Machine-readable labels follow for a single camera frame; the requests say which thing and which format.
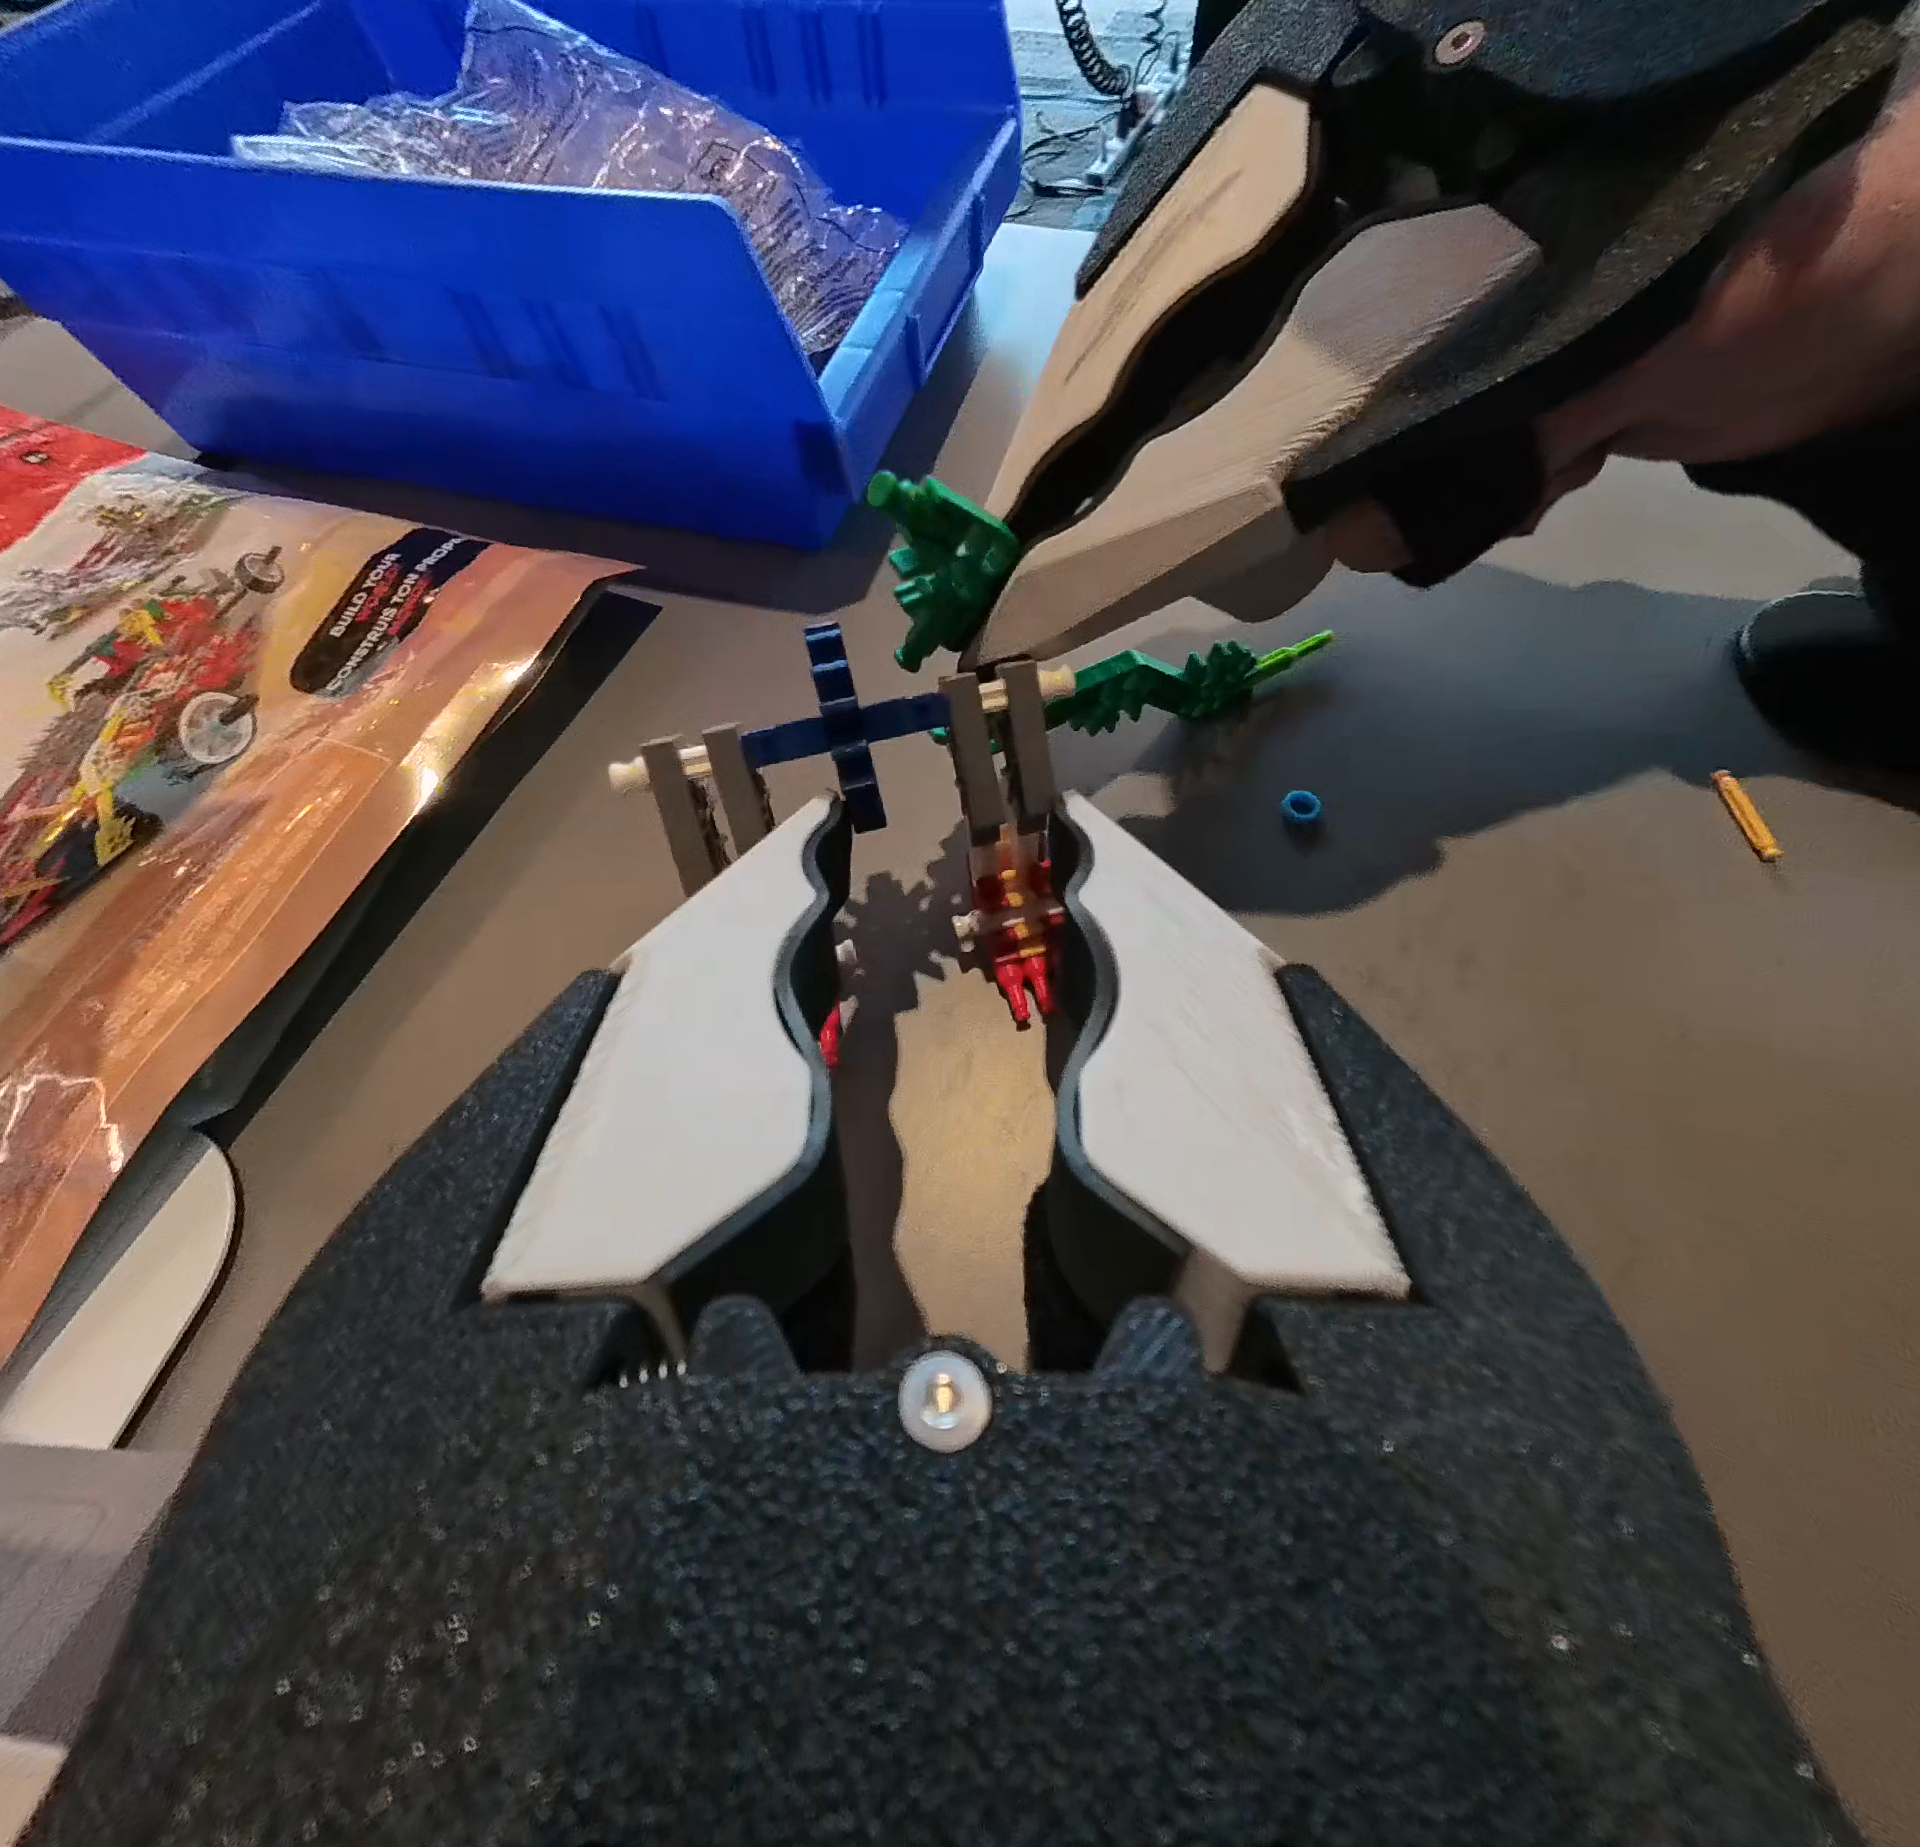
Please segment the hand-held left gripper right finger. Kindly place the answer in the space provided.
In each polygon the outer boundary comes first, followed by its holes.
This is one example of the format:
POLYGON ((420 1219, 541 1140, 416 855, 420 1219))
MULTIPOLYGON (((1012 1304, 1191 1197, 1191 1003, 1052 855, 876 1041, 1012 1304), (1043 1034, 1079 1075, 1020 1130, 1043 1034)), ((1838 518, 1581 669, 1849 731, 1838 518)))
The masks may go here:
POLYGON ((1226 1370, 1257 1300, 1411 1303, 1285 961, 1085 795, 1052 835, 1075 1028, 1052 1257, 1079 1308, 1173 1300, 1226 1370))

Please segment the person's black clothing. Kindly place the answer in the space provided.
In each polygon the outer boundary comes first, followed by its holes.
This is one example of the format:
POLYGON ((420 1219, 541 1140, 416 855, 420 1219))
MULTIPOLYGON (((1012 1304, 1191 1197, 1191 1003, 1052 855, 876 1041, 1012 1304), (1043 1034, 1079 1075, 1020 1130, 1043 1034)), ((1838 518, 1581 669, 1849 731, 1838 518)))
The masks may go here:
POLYGON ((1796 750, 1917 778, 1917 646, 1862 591, 1808 588, 1764 605, 1732 637, 1732 669, 1796 750))

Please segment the green toy connector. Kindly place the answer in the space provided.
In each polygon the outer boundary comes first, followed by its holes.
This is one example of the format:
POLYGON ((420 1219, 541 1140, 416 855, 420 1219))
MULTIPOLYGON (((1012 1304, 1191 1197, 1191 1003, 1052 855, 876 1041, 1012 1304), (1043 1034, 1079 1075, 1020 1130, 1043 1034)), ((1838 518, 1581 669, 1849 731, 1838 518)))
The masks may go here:
POLYGON ((928 656, 958 656, 977 639, 1024 557, 1024 541, 1002 518, 946 483, 937 524, 928 534, 898 534, 898 539, 888 563, 898 577, 895 599, 907 613, 907 634, 895 662, 904 672, 915 672, 928 656))

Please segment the crinkled clear plastic bag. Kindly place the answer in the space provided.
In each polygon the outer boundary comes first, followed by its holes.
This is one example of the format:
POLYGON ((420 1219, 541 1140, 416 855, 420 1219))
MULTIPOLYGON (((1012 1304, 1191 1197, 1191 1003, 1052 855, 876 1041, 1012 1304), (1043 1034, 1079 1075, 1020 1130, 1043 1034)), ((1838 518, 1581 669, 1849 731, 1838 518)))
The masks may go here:
POLYGON ((817 366, 907 240, 898 214, 843 204, 777 130, 523 0, 467 0, 445 93, 284 104, 270 134, 227 151, 311 174, 720 201, 817 366))

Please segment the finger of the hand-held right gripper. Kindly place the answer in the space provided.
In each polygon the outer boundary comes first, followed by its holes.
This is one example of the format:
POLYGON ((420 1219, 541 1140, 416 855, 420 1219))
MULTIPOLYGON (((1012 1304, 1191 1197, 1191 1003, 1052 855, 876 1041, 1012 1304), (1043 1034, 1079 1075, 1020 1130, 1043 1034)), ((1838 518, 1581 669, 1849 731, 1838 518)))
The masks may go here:
POLYGON ((1294 213, 1312 204, 1316 151, 1306 96, 1249 87, 1100 267, 1085 267, 989 491, 1016 536, 1068 527, 1249 349, 1268 310, 1258 286, 1292 254, 1294 213))
POLYGON ((1179 599, 1246 623, 1294 610, 1331 569, 1327 541, 1285 505, 1303 457, 1540 255, 1491 205, 1359 232, 1246 376, 1148 440, 1090 513, 1032 547, 978 634, 978 668, 1065 656, 1179 599))

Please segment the blue toy connector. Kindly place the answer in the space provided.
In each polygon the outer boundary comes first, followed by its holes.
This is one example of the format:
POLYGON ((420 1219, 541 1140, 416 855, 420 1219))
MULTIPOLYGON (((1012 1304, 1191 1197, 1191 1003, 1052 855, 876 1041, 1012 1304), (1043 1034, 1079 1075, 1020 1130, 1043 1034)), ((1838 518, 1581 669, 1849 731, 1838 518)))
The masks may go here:
POLYGON ((862 703, 850 675, 840 623, 803 625, 807 669, 817 713, 743 737, 743 753, 755 774, 807 758, 828 758, 840 795, 853 831, 888 827, 874 766, 874 744, 920 731, 947 731, 952 712, 941 693, 920 693, 883 703, 862 703))

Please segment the blue plastic bin with tag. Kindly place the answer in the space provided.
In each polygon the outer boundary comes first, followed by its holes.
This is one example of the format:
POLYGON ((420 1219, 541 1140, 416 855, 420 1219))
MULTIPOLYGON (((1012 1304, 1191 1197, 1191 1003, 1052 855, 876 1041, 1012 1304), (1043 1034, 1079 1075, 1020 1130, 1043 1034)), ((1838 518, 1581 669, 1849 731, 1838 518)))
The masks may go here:
POLYGON ((523 0, 907 238, 823 367, 718 201, 284 172, 284 104, 436 93, 464 0, 62 0, 3 33, 3 285, 184 442, 823 547, 1020 183, 1004 0, 523 0))

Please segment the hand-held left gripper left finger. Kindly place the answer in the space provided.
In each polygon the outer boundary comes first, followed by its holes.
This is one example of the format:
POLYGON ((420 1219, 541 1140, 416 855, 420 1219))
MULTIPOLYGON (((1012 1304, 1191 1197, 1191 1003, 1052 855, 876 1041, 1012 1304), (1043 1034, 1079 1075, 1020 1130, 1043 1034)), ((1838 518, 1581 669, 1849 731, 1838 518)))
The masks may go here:
POLYGON ((821 795, 617 961, 483 1274, 488 1304, 845 1291, 832 1055, 848 876, 848 808, 821 795))

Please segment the person's right hand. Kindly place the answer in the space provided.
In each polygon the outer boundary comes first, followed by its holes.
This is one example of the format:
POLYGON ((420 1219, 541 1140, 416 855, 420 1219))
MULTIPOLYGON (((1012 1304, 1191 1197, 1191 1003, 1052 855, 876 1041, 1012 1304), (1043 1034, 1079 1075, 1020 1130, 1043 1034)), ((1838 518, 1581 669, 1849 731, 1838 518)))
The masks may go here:
POLYGON ((1917 93, 1789 186, 1692 315, 1537 421, 1542 505, 1616 457, 1729 464, 1917 393, 1917 93))

